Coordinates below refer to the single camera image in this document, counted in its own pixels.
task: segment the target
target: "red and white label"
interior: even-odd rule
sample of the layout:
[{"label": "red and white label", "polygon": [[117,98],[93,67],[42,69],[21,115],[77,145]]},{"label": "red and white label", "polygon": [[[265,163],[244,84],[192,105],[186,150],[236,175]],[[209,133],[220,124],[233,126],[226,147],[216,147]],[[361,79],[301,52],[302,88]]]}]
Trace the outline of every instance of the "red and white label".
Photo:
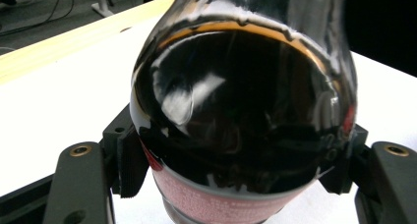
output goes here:
[{"label": "red and white label", "polygon": [[253,224],[264,221],[307,188],[271,196],[223,196],[191,181],[186,182],[160,165],[147,149],[145,152],[165,198],[175,208],[202,223]]}]

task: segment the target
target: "screw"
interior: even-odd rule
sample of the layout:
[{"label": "screw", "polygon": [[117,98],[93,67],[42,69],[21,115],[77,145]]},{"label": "screw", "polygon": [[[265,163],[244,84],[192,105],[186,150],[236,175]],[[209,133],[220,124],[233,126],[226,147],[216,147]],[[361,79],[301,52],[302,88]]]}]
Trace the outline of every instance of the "screw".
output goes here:
[{"label": "screw", "polygon": [[90,145],[79,145],[70,151],[70,155],[73,157],[80,157],[88,154],[92,150]]},{"label": "screw", "polygon": [[386,145],[384,149],[386,150],[386,152],[396,155],[396,156],[406,157],[410,155],[410,153],[406,149],[392,145],[392,144]]}]

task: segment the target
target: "liquid surface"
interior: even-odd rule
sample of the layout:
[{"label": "liquid surface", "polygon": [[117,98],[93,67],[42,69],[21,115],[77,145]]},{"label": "liquid surface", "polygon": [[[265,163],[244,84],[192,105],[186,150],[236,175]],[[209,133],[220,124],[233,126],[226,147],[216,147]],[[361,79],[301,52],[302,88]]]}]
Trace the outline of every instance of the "liquid surface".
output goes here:
[{"label": "liquid surface", "polygon": [[163,166],[220,191],[273,194],[309,183],[327,169],[329,150],[342,149],[348,109],[342,83],[307,42],[219,23],[152,44],[131,102],[145,146]]}]

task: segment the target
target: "white table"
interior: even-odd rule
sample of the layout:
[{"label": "white table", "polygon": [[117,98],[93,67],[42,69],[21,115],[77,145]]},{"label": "white table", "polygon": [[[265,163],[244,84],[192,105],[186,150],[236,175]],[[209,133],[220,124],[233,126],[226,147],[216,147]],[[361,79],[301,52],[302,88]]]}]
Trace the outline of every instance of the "white table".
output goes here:
[{"label": "white table", "polygon": [[[52,174],[67,146],[101,139],[129,102],[133,66],[156,21],[140,22],[0,84],[0,196]],[[353,57],[359,79],[357,123],[370,132],[367,144],[388,140],[417,150],[417,79]],[[355,193],[330,195],[316,182],[267,223],[358,223]],[[114,204],[118,223],[172,223],[150,173],[135,198],[115,196]]]}]

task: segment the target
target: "glass bottle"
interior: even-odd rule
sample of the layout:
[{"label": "glass bottle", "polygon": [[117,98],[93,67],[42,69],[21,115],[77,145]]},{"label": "glass bottle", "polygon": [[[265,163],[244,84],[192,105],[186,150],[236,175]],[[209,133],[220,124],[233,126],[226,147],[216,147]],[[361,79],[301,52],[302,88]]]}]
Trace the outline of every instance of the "glass bottle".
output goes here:
[{"label": "glass bottle", "polygon": [[346,147],[343,0],[175,0],[135,66],[131,115],[176,223],[261,223]]}]

